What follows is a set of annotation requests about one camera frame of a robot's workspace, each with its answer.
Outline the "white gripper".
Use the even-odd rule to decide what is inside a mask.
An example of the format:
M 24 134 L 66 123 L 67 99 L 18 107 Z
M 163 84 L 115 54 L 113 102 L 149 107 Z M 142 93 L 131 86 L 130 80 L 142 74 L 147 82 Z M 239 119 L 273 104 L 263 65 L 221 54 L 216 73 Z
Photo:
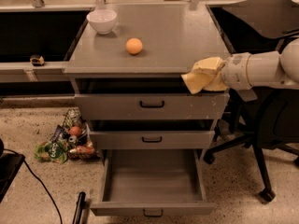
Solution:
M 250 90 L 247 64 L 250 54 L 233 54 L 226 62 L 220 57 L 209 57 L 196 62 L 192 67 L 195 74 L 216 75 L 205 91 L 225 91 L 229 88 L 242 91 Z

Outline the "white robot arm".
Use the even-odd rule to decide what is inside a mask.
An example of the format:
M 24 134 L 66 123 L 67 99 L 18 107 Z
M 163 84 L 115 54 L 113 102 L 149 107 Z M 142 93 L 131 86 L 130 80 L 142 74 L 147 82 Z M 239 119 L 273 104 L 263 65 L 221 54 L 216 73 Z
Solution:
M 236 53 L 223 60 L 210 57 L 193 65 L 181 76 L 192 94 L 201 90 L 236 91 L 253 87 L 299 89 L 299 39 L 278 51 L 250 54 Z

